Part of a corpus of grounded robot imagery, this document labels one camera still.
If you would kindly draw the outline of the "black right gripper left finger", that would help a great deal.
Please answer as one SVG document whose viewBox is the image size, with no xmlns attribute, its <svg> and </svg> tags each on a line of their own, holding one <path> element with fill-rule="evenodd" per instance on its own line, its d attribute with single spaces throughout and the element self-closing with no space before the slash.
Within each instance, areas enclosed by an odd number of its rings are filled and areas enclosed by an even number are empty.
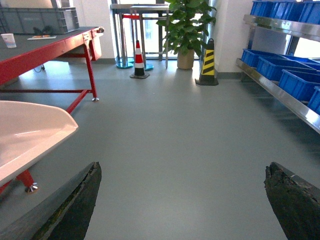
<svg viewBox="0 0 320 240">
<path fill-rule="evenodd" d="M 2 240 L 83 240 L 102 179 L 92 162 L 58 190 L 0 230 Z"/>
</svg>

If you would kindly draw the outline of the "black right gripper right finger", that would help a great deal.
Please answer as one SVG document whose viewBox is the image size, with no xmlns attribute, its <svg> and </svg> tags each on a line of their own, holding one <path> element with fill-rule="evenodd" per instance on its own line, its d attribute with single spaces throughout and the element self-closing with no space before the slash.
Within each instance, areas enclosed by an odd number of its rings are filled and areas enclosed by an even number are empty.
<svg viewBox="0 0 320 240">
<path fill-rule="evenodd" d="M 277 162 L 265 169 L 264 187 L 288 240 L 320 238 L 320 189 Z"/>
</svg>

